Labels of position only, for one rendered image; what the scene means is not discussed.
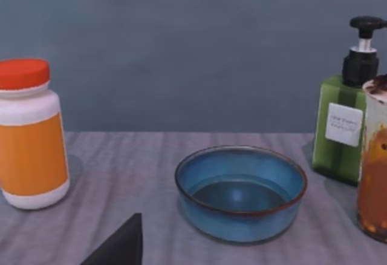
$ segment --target green bottle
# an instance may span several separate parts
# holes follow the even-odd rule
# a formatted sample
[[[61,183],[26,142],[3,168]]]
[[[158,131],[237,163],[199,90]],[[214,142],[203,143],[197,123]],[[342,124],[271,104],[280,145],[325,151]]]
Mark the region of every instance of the green bottle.
[[[379,59],[371,48],[373,31],[386,21],[370,16],[353,18],[359,45],[344,59],[342,75],[321,85],[312,168],[351,185],[359,179],[363,122],[366,110],[362,85],[377,74]]]

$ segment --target red lid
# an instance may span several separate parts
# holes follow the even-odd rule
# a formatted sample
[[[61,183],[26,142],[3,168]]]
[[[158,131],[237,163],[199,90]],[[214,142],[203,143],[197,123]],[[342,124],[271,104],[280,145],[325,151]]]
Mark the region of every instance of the red lid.
[[[42,59],[0,61],[0,90],[22,90],[43,85],[50,80],[50,67]]]

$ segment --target bowl rim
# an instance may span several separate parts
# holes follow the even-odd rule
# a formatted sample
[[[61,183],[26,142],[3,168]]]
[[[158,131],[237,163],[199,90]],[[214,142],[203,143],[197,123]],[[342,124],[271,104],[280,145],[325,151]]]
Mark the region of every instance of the bowl rim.
[[[213,153],[213,152],[218,152],[218,151],[251,151],[251,152],[264,152],[266,154],[271,154],[279,159],[282,159],[284,161],[286,161],[287,163],[291,164],[293,167],[295,167],[298,172],[300,173],[303,181],[304,181],[304,186],[302,187],[301,189],[301,192],[298,193],[298,195],[293,198],[292,200],[280,205],[280,206],[277,206],[273,209],[264,209],[264,210],[260,210],[260,211],[230,211],[230,210],[227,210],[227,209],[220,209],[220,208],[216,208],[214,206],[211,206],[209,204],[206,204],[205,202],[203,201],[199,201],[197,200],[196,198],[194,198],[193,196],[191,196],[185,189],[183,189],[178,181],[178,173],[180,172],[180,170],[182,169],[182,167],[184,167],[185,164],[187,164],[189,161],[199,157],[199,156],[202,156],[202,155],[206,155],[206,154],[210,154],[210,153]],[[263,215],[270,215],[270,214],[273,214],[275,212],[278,212],[278,211],[282,211],[284,209],[287,209],[291,206],[293,206],[295,203],[297,203],[305,194],[306,190],[307,190],[307,187],[308,187],[308,179],[307,179],[307,175],[305,173],[305,171],[301,168],[300,165],[298,165],[295,161],[293,161],[292,159],[288,158],[287,156],[284,156],[276,151],[273,151],[271,149],[267,149],[267,148],[261,148],[261,147],[255,147],[255,146],[250,146],[250,145],[219,145],[219,146],[212,146],[212,147],[209,147],[209,148],[204,148],[204,149],[201,149],[201,150],[198,150],[196,152],[193,152],[191,154],[189,154],[188,156],[186,156],[184,159],[182,159],[182,161],[180,161],[180,163],[177,165],[176,167],[176,170],[175,170],[175,183],[176,183],[176,186],[179,190],[180,193],[182,193],[186,198],[188,198],[190,201],[194,202],[195,204],[201,206],[201,207],[204,207],[206,209],[209,209],[211,211],[216,211],[216,212],[220,212],[220,213],[223,213],[223,214],[227,214],[227,215],[238,215],[238,216],[251,216],[251,217],[256,217],[256,216],[263,216]]]

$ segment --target orange label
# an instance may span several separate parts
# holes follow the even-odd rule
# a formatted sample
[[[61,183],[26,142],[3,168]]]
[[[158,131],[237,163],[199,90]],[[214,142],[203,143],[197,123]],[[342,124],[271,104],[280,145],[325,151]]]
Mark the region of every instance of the orange label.
[[[68,179],[60,114],[24,126],[0,125],[0,184],[9,194],[43,194]]]

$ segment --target black object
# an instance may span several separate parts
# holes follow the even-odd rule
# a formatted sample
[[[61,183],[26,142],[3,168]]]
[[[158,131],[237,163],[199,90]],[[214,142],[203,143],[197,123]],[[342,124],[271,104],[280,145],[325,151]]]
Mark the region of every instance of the black object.
[[[371,38],[377,29],[387,27],[387,21],[372,16],[359,16],[350,20],[350,26],[359,29],[359,46],[350,49],[344,58],[343,83],[360,88],[365,82],[374,79],[379,67],[376,49],[371,48]]]
[[[141,265],[141,214],[134,214],[80,265]]]

